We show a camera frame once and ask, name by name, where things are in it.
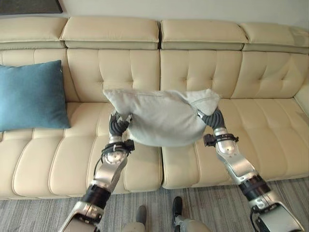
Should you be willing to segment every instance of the blue pillow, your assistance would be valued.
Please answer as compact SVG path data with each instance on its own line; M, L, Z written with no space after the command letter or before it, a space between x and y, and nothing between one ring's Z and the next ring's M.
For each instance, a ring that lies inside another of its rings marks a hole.
M34 127L70 128L61 60L0 65L0 131Z

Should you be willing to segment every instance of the foot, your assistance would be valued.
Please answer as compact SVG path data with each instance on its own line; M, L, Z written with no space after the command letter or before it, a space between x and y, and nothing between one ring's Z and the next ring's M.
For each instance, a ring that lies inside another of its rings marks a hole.
M175 231L178 231L176 230L177 227L176 227L176 217L178 215L181 215L183 212L183 200L181 197L175 197L174 199L174 202L173 202L173 228L175 229Z
M180 225L175 227L174 232L180 232Z
M147 209L145 206L140 206L137 210L136 221L146 225Z

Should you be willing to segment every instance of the black rubber sleeve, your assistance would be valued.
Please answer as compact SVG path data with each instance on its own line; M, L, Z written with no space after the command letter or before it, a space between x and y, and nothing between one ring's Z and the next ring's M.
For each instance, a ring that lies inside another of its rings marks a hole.
M88 202L101 209L106 206L107 200L110 198L111 193L104 188L100 188L97 185L91 185L87 189L86 194L82 198L82 202Z
M122 133L126 131L128 126L129 122L127 121L118 122L117 120L114 120L110 122L109 130L113 136L122 136Z
M202 120L207 126L210 126L213 130L217 128L225 128L224 118L221 111L217 108L215 112L210 116L203 116Z
M260 175L256 175L251 179L242 182L239 185L239 188L248 201L258 198L270 191L269 186Z

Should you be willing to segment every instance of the gray carpet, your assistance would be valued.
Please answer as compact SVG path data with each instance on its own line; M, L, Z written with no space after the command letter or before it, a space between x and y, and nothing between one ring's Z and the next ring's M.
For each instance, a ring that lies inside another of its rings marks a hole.
M270 182L309 231L309 178ZM171 204L176 196L184 201L184 216L201 220L214 232L252 232L250 210L236 186L190 188L113 195L99 228L118 232L133 222L139 205L148 209L147 231L170 232ZM0 201L1 232L57 231L77 198L57 200Z

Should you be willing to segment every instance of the wall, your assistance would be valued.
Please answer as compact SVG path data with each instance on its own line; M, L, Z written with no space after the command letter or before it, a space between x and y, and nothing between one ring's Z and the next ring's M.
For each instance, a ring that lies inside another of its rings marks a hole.
M59 0L71 15L205 18L309 28L309 0Z

